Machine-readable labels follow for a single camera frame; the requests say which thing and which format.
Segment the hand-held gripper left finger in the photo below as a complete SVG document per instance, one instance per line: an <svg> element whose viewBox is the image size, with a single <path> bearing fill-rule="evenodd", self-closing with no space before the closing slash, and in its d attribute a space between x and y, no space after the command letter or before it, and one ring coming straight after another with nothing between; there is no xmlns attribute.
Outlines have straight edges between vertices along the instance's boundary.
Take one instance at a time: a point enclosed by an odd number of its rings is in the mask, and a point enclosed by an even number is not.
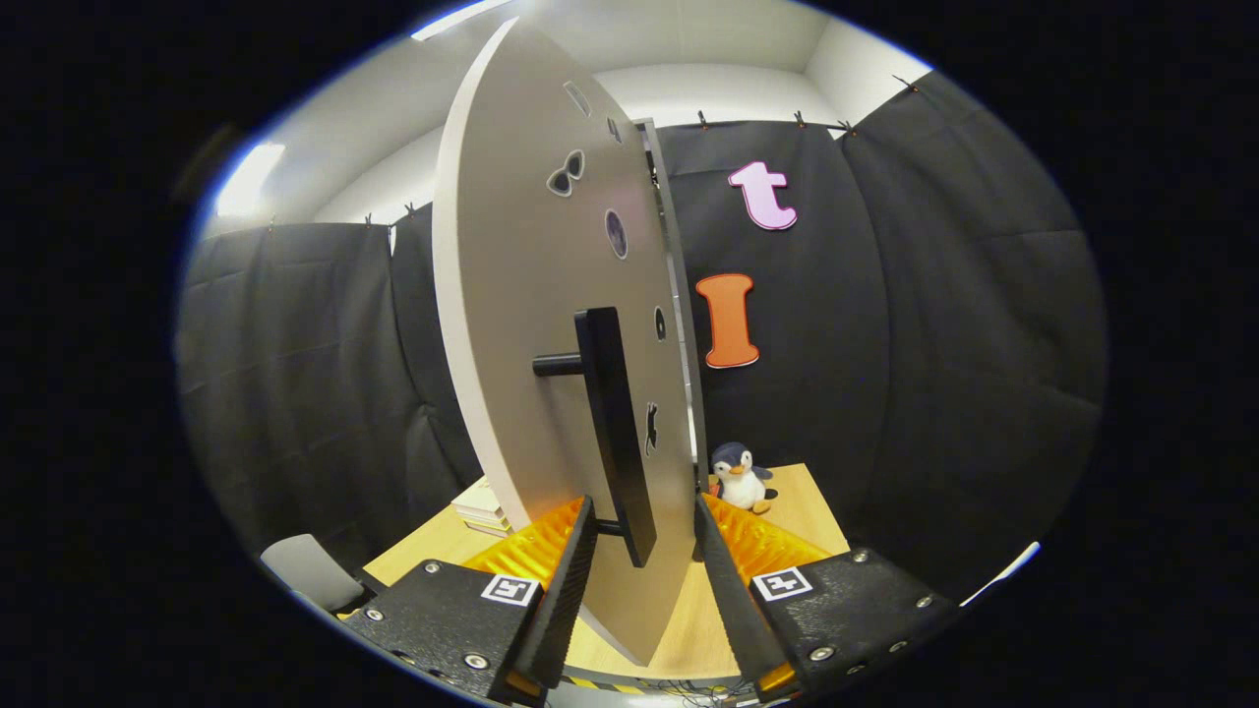
<svg viewBox="0 0 1259 708"><path fill-rule="evenodd" d="M597 539L584 495L471 561L422 561L345 624L441 687L541 704L562 682Z"/></svg>

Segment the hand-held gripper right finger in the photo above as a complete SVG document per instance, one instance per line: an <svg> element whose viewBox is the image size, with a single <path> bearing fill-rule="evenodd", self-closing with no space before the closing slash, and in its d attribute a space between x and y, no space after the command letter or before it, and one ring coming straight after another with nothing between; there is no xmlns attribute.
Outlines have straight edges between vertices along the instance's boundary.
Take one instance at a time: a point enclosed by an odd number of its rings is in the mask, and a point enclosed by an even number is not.
<svg viewBox="0 0 1259 708"><path fill-rule="evenodd" d="M764 702L844 693L961 614L876 551L822 551L708 493L695 499L695 529L739 671Z"/></svg>

